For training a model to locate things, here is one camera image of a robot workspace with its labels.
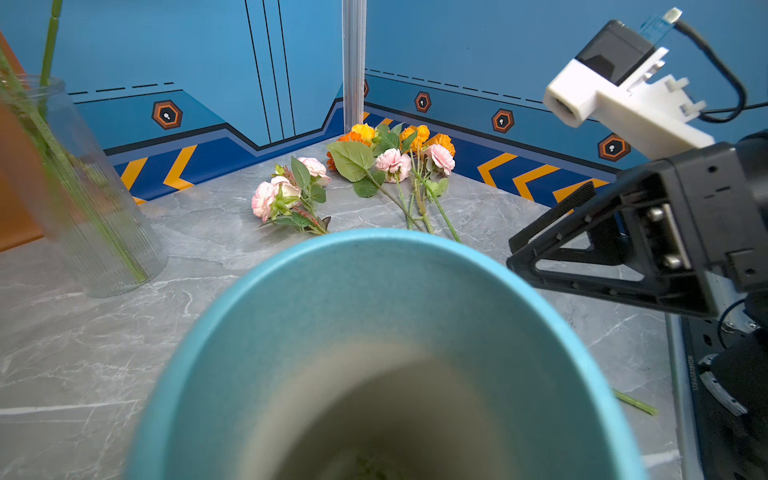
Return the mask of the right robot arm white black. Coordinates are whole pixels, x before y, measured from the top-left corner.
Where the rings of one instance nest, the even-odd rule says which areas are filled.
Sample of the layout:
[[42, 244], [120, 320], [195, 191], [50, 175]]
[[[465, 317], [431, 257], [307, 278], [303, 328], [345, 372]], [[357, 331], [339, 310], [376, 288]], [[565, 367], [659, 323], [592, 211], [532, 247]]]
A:
[[514, 235], [532, 286], [676, 316], [691, 474], [767, 475], [767, 135], [584, 184]]

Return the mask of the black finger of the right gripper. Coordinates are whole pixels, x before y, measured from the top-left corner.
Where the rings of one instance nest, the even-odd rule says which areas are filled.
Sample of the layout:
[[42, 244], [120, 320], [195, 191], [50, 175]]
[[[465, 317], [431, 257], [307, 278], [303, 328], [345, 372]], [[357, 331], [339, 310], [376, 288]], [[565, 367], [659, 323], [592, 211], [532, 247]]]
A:
[[534, 287], [711, 318], [714, 299], [669, 202], [646, 189], [578, 186], [509, 241], [507, 267]]

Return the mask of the small pink rose spray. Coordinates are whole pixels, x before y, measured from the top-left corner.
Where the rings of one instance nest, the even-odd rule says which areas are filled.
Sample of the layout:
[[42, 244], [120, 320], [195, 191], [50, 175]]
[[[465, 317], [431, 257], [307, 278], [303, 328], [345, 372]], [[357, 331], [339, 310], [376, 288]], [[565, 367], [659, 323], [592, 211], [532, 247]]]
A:
[[328, 234], [330, 218], [320, 218], [317, 207], [326, 202], [330, 182], [326, 166], [316, 158], [292, 157], [288, 165], [276, 165], [271, 179], [258, 185], [251, 198], [252, 213], [265, 225]]

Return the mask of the pink peony flower stem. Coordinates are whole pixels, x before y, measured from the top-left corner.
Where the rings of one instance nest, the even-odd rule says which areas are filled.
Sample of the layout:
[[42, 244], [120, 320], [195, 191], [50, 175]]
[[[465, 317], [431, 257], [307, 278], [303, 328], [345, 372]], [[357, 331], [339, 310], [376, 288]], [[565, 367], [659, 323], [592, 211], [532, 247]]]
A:
[[454, 155], [455, 147], [447, 138], [445, 141], [421, 146], [418, 151], [410, 150], [408, 153], [396, 148], [386, 150], [376, 158], [374, 166], [378, 172], [384, 174], [388, 183], [400, 187], [404, 181], [411, 181], [411, 196], [406, 200], [405, 195], [400, 193], [400, 204], [412, 215], [413, 203], [416, 203], [417, 216], [429, 233], [435, 233], [428, 213], [428, 205], [433, 204], [453, 240], [461, 242], [458, 231], [441, 203], [441, 197], [448, 190], [450, 176], [456, 166]]

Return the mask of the orange gerbera with leaf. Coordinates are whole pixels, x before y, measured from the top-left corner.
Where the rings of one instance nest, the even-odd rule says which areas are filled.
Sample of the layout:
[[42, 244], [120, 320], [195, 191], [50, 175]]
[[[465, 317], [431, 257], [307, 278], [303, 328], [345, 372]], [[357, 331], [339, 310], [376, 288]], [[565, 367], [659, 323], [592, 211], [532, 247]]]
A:
[[383, 173], [374, 166], [376, 158], [386, 150], [396, 148], [406, 152], [398, 129], [392, 130], [387, 126], [371, 128], [367, 124], [358, 124], [339, 140], [328, 146], [328, 153], [335, 165], [336, 171], [353, 185], [353, 190], [360, 198], [383, 196], [394, 204], [403, 214], [409, 229], [421, 231], [415, 215], [409, 215], [406, 208], [400, 204], [400, 187], [385, 181]]

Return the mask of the cream rose with leaves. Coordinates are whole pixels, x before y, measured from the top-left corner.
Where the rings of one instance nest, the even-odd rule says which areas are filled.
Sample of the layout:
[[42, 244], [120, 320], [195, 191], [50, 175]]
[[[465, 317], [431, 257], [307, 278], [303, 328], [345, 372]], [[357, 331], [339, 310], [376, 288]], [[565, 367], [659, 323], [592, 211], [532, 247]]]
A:
[[626, 405], [632, 406], [633, 408], [640, 410], [650, 416], [655, 416], [658, 414], [658, 410], [653, 406], [648, 405], [640, 400], [637, 400], [623, 392], [613, 389], [612, 393], [620, 402], [623, 402]]

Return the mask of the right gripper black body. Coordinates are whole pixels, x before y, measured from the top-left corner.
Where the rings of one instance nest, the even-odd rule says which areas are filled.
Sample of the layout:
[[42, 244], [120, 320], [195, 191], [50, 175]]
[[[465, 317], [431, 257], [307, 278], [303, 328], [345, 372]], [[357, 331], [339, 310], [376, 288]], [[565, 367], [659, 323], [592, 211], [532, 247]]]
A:
[[714, 317], [713, 271], [745, 294], [752, 318], [767, 315], [767, 143], [741, 140], [635, 167], [617, 179], [636, 254], [649, 260], [642, 306]]

